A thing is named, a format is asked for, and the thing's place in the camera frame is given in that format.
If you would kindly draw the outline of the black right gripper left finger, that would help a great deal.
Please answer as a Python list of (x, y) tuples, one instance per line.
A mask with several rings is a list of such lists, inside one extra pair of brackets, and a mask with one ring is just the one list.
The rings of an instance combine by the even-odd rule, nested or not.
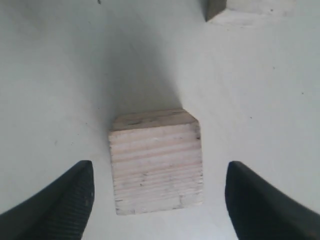
[(81, 160), (0, 215), (2, 240), (80, 240), (95, 200), (94, 169)]

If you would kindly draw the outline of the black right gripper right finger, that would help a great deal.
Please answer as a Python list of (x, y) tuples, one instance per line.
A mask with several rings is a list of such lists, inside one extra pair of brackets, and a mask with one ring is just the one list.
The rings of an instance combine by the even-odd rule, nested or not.
[(225, 204), (240, 240), (318, 240), (320, 216), (240, 161), (228, 164)]

